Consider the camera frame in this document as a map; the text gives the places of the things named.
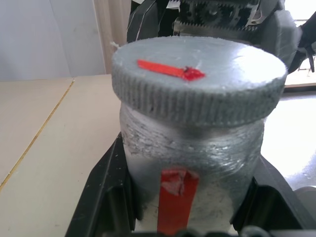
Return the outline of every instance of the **red tape strip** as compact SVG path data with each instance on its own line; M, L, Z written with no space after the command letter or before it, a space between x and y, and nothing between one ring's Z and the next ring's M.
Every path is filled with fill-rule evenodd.
M161 173L157 231L174 235L186 229L199 177L187 170Z
M182 78L187 81L193 81L205 77L205 74L200 70L186 67L185 69L168 66L160 63L153 63L145 60L137 60L140 68L152 71L155 73L166 74L173 77Z

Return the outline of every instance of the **white wall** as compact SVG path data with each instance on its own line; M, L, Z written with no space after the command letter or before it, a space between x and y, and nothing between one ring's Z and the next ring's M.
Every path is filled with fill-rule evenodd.
M93 0L0 0L0 81L104 73Z

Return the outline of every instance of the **black machine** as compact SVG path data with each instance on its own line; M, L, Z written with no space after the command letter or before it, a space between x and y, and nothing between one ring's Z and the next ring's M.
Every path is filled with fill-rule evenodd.
M180 11L166 11L168 2L145 0L141 5L132 4L128 42L169 35L214 36L257 45L284 61L289 72L308 57L314 70L316 14L300 27L302 34L298 34L291 18L284 13L281 0L182 0ZM133 183L119 134L91 171L66 237L163 236L132 233L139 216L133 197ZM231 224L243 237L316 236L316 220L264 157L259 160L247 196ZM198 230L185 230L176 236L200 235ZM208 233L207 236L230 235Z

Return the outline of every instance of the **table surface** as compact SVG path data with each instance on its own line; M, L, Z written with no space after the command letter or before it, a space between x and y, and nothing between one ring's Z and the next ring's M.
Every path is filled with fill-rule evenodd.
M262 154L295 190L316 185L316 93L287 94ZM62 237L119 133L110 76L0 82L0 236Z

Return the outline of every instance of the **jar lid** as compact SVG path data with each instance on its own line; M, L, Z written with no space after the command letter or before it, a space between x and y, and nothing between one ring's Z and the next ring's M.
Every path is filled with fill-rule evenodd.
M145 70L138 60L205 74L186 81ZM136 41L116 51L112 85L118 98L145 115L195 126L240 126L265 118L276 107L285 65L261 49L209 37Z

